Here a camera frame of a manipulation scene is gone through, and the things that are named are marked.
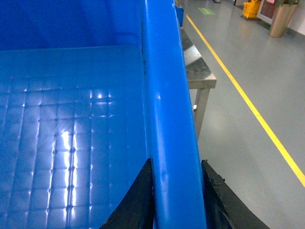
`plant pot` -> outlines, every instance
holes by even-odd
[[[296,7],[297,4],[291,6],[289,4],[283,4],[276,8],[269,36],[282,37],[284,35]]]

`blue plastic bin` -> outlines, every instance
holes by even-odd
[[[183,26],[183,14],[184,14],[184,9],[181,8],[181,7],[178,7],[178,6],[176,5],[176,13],[177,13],[177,19],[178,19],[179,25],[180,25],[180,26]]]
[[[0,229],[97,229],[149,157],[157,228],[205,228],[190,104],[172,0],[1,0]]]

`gray floor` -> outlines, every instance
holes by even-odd
[[[268,36],[228,2],[186,0],[185,13],[305,172],[305,45]],[[211,9],[204,15],[198,7]],[[184,29],[215,74],[199,139],[201,157],[272,229],[305,228],[305,188],[216,59],[184,18]]]

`yellow floor line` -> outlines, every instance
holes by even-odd
[[[218,57],[218,55],[215,53],[215,51],[213,50],[213,48],[210,46],[209,42],[205,39],[205,37],[201,34],[201,32],[199,31],[199,29],[197,28],[197,26],[194,24],[194,22],[191,20],[191,18],[186,14],[186,18],[189,20],[189,22],[191,23],[191,25],[194,27],[194,29],[196,30],[196,32],[198,33],[198,35],[200,36],[200,38],[203,40],[203,42],[205,43],[205,45],[208,47],[208,49],[211,51],[211,53],[213,54],[213,56],[215,57],[215,59],[218,61],[218,63],[220,64],[220,66],[222,67],[222,69],[224,70],[224,72],[227,74],[227,76],[229,77],[229,79],[231,80],[231,82],[234,84],[235,88],[237,89],[237,91],[239,92],[239,94],[242,96],[242,98],[244,99],[244,101],[246,102],[246,104],[248,105],[248,107],[250,108],[250,110],[253,112],[253,114],[255,115],[255,117],[257,118],[257,120],[259,121],[259,123],[262,125],[262,127],[264,128],[264,130],[266,131],[266,133],[269,135],[269,137],[271,138],[271,140],[273,141],[273,143],[275,144],[275,146],[277,147],[277,149],[280,151],[280,153],[282,154],[282,156],[284,157],[284,159],[286,160],[286,162],[288,163],[288,165],[291,167],[291,169],[293,170],[293,172],[295,173],[296,177],[301,181],[302,185],[305,187],[305,175],[304,173],[301,171],[301,169],[299,168],[299,166],[295,163],[295,161],[292,159],[292,157],[289,155],[289,153],[287,152],[287,150],[285,149],[285,147],[283,146],[283,144],[280,142],[280,140],[277,138],[277,136],[274,134],[274,132],[272,131],[272,129],[270,128],[270,126],[267,124],[267,122],[263,119],[263,117],[261,116],[261,114],[258,112],[258,110],[256,109],[256,107],[253,105],[253,103],[251,102],[251,100],[249,99],[249,97],[246,95],[246,93],[243,91],[243,89],[241,88],[241,86],[238,84],[238,82],[234,79],[233,75],[229,72],[229,70],[226,68],[226,66],[224,65],[224,63],[220,60],[220,58]]]

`green floor sign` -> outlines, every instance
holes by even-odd
[[[203,14],[206,14],[206,15],[214,15],[213,11],[211,11],[211,10],[208,9],[208,8],[199,8],[199,10],[200,10]]]

